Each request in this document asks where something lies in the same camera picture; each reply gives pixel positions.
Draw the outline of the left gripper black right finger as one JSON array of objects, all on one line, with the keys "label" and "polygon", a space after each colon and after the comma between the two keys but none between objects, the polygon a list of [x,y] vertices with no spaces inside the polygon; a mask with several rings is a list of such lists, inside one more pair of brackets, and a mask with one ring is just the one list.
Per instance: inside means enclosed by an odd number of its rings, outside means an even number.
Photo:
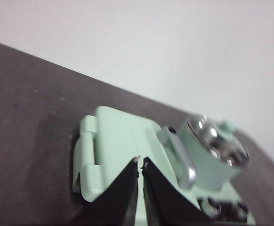
[{"label": "left gripper black right finger", "polygon": [[149,226],[195,226],[203,213],[180,194],[150,158],[143,160],[144,200]]}]

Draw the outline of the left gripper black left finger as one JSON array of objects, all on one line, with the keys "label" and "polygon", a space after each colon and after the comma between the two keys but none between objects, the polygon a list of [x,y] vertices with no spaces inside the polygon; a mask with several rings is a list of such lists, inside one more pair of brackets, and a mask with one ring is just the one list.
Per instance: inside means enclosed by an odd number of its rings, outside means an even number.
[{"label": "left gripper black left finger", "polygon": [[133,158],[111,185],[83,208],[71,226],[133,226],[138,199],[138,158]]}]

